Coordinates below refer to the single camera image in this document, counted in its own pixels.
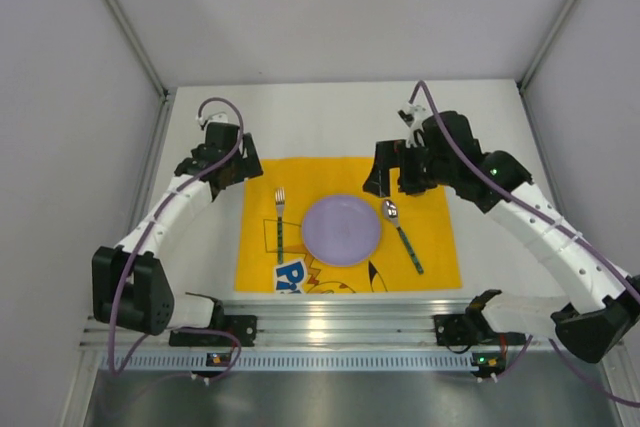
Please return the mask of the fork with green handle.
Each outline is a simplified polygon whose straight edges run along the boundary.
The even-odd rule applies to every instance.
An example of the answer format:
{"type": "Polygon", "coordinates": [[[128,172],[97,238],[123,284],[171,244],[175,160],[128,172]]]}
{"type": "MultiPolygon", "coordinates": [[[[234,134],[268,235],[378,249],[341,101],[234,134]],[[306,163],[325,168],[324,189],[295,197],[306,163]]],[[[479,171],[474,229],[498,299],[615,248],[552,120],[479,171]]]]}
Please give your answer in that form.
{"type": "Polygon", "coordinates": [[[277,262],[279,265],[284,263],[284,245],[283,245],[283,216],[285,210],[285,190],[280,187],[275,192],[275,206],[277,213],[277,262]]]}

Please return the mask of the spoon with green handle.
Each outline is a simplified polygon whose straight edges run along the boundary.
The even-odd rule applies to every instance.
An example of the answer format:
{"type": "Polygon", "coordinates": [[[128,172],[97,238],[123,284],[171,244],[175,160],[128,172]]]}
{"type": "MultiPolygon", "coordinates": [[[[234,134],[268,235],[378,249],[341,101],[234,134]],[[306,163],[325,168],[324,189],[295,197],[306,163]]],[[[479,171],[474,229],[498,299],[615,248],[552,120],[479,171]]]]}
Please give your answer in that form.
{"type": "Polygon", "coordinates": [[[415,253],[411,242],[408,238],[408,236],[406,235],[406,233],[404,232],[403,228],[400,225],[399,222],[399,212],[398,212],[398,208],[396,206],[396,204],[391,200],[391,199],[384,199],[382,201],[382,205],[381,205],[381,212],[383,217],[389,221],[393,227],[395,228],[396,232],[399,235],[399,238],[401,240],[401,242],[403,243],[412,264],[414,265],[414,268],[416,270],[416,272],[419,275],[423,275],[424,274],[424,268],[417,256],[417,254],[415,253]]]}

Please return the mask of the yellow Pikachu cloth placemat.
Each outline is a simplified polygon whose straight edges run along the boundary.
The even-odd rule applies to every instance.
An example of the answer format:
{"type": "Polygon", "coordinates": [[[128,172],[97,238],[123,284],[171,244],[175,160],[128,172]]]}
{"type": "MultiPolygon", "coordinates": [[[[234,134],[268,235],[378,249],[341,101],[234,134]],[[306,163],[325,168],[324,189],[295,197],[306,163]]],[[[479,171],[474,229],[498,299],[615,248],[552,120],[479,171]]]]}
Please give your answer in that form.
{"type": "Polygon", "coordinates": [[[240,292],[303,294],[373,294],[459,289],[454,234],[446,196],[436,188],[418,197],[394,191],[399,222],[417,254],[419,275],[393,225],[379,218],[382,235],[375,253],[351,267],[316,260],[304,246],[301,224],[318,200],[347,194],[381,212],[382,201],[362,190],[370,161],[363,157],[265,160],[262,176],[245,185],[235,288],[240,292]],[[277,262],[275,192],[285,190],[284,263],[277,262]]]}

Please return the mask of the purple plastic plate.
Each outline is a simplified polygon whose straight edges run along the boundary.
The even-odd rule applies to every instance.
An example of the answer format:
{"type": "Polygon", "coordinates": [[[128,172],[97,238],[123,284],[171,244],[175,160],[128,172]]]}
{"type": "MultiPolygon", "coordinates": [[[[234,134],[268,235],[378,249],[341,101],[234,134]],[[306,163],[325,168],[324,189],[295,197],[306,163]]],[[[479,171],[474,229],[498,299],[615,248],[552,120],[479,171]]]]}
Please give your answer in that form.
{"type": "Polygon", "coordinates": [[[381,223],[373,207],[347,194],[316,201],[301,224],[307,251],[332,267],[351,267],[368,260],[377,250],[381,235],[381,223]]]}

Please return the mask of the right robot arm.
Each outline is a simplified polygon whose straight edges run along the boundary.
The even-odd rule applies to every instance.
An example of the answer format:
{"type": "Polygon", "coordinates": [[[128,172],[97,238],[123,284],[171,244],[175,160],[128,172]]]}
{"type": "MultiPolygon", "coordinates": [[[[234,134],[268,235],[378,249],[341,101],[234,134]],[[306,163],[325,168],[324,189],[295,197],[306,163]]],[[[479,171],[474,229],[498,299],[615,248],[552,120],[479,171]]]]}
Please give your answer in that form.
{"type": "Polygon", "coordinates": [[[477,342],[501,333],[545,336],[585,362],[600,362],[639,321],[638,278],[597,260],[524,166],[507,152],[482,150],[465,116],[434,117],[420,106],[398,114],[409,135],[377,142],[364,191],[389,196],[392,169],[406,195],[450,187],[519,240],[562,289],[560,297],[500,289],[476,296],[464,318],[477,342]]]}

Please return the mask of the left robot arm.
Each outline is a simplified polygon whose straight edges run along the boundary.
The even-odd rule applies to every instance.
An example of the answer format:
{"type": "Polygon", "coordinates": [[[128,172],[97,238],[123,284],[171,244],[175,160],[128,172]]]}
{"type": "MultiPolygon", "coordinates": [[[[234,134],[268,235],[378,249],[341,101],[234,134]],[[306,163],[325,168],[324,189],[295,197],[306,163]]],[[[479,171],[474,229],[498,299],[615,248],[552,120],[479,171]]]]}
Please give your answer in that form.
{"type": "Polygon", "coordinates": [[[114,247],[94,253],[93,316],[148,335],[182,327],[209,328],[216,300],[188,293],[185,274],[167,258],[195,219],[227,187],[263,174],[252,136],[238,125],[210,121],[204,142],[173,172],[146,217],[114,247]]]}

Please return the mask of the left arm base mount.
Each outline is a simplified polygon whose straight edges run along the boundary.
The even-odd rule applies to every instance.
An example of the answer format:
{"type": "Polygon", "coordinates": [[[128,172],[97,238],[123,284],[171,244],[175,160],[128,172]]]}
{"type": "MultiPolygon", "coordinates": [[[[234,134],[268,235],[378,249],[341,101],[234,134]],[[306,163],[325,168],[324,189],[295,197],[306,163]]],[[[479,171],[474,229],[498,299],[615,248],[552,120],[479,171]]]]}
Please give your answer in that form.
{"type": "Polygon", "coordinates": [[[253,347],[257,335],[255,315],[225,315],[216,327],[181,328],[170,333],[171,347],[253,347]]]}

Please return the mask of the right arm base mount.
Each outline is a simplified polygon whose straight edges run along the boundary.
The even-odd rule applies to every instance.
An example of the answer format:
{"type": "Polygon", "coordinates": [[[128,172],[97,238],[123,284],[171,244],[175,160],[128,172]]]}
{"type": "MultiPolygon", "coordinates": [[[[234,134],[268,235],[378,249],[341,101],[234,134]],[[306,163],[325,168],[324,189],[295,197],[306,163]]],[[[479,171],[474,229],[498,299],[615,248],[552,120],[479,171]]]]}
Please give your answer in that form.
{"type": "Polygon", "coordinates": [[[466,353],[475,346],[499,345],[502,340],[508,346],[523,345],[524,334],[494,331],[482,316],[488,302],[501,293],[501,290],[490,289],[474,297],[463,313],[435,315],[436,343],[457,354],[466,353]]]}

